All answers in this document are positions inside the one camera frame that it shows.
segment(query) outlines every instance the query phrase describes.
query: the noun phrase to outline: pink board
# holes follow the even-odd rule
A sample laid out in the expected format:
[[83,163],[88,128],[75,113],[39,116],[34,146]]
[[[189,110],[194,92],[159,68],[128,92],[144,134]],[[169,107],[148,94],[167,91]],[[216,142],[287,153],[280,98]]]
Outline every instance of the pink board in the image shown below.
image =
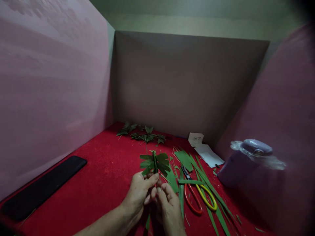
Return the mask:
[[112,39],[88,0],[3,0],[0,28],[1,200],[113,119]]

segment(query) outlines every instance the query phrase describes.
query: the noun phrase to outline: scissors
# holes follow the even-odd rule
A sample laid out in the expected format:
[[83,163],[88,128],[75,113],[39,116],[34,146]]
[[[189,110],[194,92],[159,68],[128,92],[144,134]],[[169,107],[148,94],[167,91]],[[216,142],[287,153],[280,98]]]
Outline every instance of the scissors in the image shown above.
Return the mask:
[[[182,170],[183,170],[183,172],[184,172],[186,178],[187,178],[188,180],[193,180],[193,179],[190,177],[190,175],[189,175],[188,171],[186,170],[186,168],[184,167],[184,165],[181,165],[181,168],[182,168]],[[196,209],[192,206],[192,204],[190,203],[190,201],[189,201],[189,199],[188,199],[188,196],[187,196],[187,185],[188,185],[188,187],[189,187],[189,189],[190,189],[192,195],[194,196],[194,198],[195,198],[195,200],[196,200],[196,202],[197,202],[197,205],[198,205],[198,207],[199,207],[199,210],[196,210]],[[211,197],[212,202],[213,202],[213,206],[211,206],[211,205],[208,203],[207,199],[206,199],[205,196],[202,194],[202,192],[201,192],[199,186],[200,186],[201,188],[203,188],[203,189],[208,193],[208,195]],[[198,192],[199,192],[201,198],[203,199],[204,203],[206,204],[206,206],[207,206],[210,210],[216,211],[218,205],[217,205],[217,202],[216,202],[216,200],[214,199],[212,193],[211,193],[205,186],[203,186],[203,185],[198,185],[198,184],[196,184],[196,187],[197,187],[197,189],[198,189]],[[192,189],[192,187],[191,187],[190,184],[185,184],[185,185],[184,185],[184,193],[185,193],[185,198],[186,198],[187,204],[188,204],[188,206],[190,207],[190,209],[191,209],[193,212],[195,212],[196,214],[201,215],[201,214],[202,214],[202,208],[201,208],[200,201],[198,200],[198,198],[197,198],[197,196],[196,196],[195,192],[193,191],[193,189]]]

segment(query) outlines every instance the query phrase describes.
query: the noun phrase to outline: pink wall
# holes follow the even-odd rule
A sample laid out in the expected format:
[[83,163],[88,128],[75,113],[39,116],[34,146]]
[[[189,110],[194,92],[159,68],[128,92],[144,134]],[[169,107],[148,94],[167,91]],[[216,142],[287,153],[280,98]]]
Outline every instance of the pink wall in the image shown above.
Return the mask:
[[113,121],[107,22],[88,0],[0,0],[0,29],[1,200]]
[[216,146],[227,159],[232,140],[255,138],[274,148],[285,171],[260,167],[241,185],[277,235],[302,235],[315,184],[315,70],[311,28],[282,42]]

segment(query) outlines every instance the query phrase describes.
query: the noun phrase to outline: lid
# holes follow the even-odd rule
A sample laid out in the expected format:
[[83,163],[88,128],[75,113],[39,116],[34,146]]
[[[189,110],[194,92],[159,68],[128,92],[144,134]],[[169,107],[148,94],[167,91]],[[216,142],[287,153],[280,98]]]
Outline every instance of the lid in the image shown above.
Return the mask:
[[273,154],[272,147],[256,139],[245,139],[241,147],[259,156],[271,156]]

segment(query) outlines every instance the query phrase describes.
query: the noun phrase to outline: white paper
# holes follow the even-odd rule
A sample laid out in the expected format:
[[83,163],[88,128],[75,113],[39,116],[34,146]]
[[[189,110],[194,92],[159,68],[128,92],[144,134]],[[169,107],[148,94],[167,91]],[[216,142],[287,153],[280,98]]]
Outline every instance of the white paper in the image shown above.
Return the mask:
[[202,144],[202,140],[203,140],[203,134],[200,134],[200,133],[190,133],[189,134],[188,141],[193,148]]
[[216,164],[224,163],[224,160],[215,154],[207,144],[199,144],[195,147],[195,150],[211,168],[215,167]]

